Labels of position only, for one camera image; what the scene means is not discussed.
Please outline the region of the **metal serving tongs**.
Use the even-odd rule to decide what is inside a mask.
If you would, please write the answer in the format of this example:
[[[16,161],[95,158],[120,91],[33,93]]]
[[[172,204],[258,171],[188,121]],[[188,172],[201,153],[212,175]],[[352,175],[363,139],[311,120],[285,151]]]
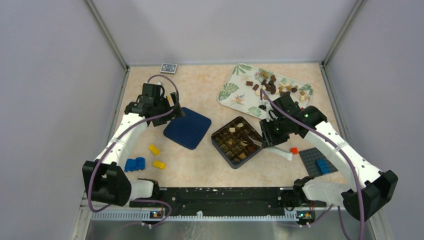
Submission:
[[[283,150],[283,149],[280,149],[280,148],[275,147],[275,146],[263,148],[261,141],[250,138],[249,140],[242,140],[241,142],[244,143],[244,144],[247,144],[247,145],[256,146],[260,150],[265,150],[265,151],[268,151],[270,153],[274,153],[278,156],[281,156],[281,157],[287,159],[288,161],[293,160],[293,153],[286,151],[286,150]]]

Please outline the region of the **dark blue chocolate box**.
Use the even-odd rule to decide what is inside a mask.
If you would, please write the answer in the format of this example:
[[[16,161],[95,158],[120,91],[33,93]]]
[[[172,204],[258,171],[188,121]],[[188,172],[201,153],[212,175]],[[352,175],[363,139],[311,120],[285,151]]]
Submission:
[[[230,132],[229,128],[235,128],[235,132]],[[261,141],[262,137],[242,116],[237,116],[211,135],[212,145],[232,169],[240,168],[261,151],[255,145],[242,142],[249,139]]]

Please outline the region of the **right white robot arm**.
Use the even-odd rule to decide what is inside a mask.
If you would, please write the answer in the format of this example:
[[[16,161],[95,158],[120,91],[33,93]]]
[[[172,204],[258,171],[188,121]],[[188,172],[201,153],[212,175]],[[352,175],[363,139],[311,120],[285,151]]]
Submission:
[[[299,206],[321,201],[344,207],[359,221],[367,221],[393,197],[398,176],[368,162],[334,129],[315,106],[301,109],[289,95],[261,100],[262,148],[269,149],[298,135],[312,144],[343,175],[347,184],[307,176],[294,182],[293,200]]]

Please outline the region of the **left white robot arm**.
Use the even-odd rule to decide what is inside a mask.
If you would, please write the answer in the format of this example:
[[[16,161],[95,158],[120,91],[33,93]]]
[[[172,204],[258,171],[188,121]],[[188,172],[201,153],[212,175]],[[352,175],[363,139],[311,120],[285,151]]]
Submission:
[[[105,149],[82,166],[85,192],[90,201],[124,206],[141,199],[149,207],[160,202],[157,181],[129,180],[124,168],[137,140],[149,125],[165,125],[185,115],[179,100],[178,91],[166,95],[161,84],[143,84],[136,101],[125,107],[118,129]]]

